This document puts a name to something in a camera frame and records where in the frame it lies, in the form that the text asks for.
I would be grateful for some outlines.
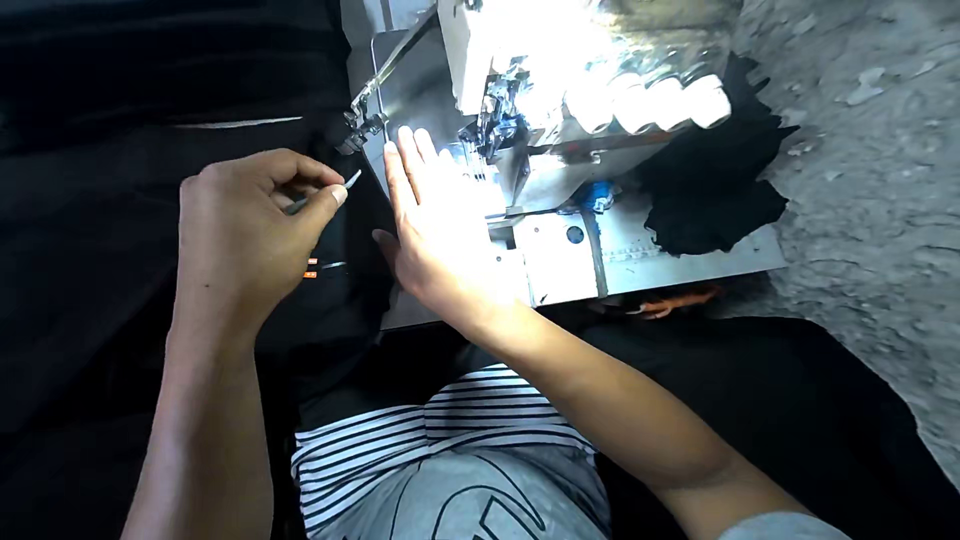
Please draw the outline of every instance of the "sewing machine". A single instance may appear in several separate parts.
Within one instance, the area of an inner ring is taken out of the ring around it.
[[[671,257],[625,173],[731,114],[719,77],[742,0],[439,0],[354,51],[338,148],[386,191],[383,144],[425,128],[480,186],[503,276],[533,307],[780,268],[772,227]],[[384,328],[436,320],[405,294]]]

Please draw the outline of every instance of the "fingernail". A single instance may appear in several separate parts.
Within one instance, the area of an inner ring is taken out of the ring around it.
[[[334,184],[330,187],[330,193],[333,194],[333,198],[337,200],[337,207],[341,207],[344,201],[347,199],[347,189],[339,184]]]

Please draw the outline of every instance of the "forearm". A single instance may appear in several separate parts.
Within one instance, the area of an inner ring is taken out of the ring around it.
[[[229,335],[217,320],[175,315],[126,539],[270,535],[273,487],[255,332]]]
[[[735,452],[680,400],[527,307],[501,309],[472,332],[588,439],[651,487],[688,484]]]
[[[546,320],[502,308],[466,328],[543,393],[601,452],[643,481],[690,538],[752,515],[806,512],[670,392]]]

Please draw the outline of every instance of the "person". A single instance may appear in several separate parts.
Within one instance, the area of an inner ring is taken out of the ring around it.
[[[502,364],[426,407],[298,433],[309,537],[605,538],[600,452],[644,482],[691,539],[847,538],[669,392],[505,291],[468,177],[426,131],[402,128],[397,139],[384,152],[397,236],[373,237],[406,291]],[[282,184],[307,196],[295,215]],[[289,150],[215,163],[183,182],[173,323],[123,538],[269,537],[253,343],[348,199],[343,184]]]

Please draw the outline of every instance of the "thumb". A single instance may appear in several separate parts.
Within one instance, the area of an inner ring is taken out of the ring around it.
[[[307,198],[306,206],[295,216],[306,233],[319,236],[347,199],[347,189],[340,184],[328,185]]]
[[[372,236],[380,246],[383,257],[387,259],[387,264],[390,265],[390,271],[396,275],[396,256],[400,253],[400,243],[392,234],[380,229],[374,229]]]

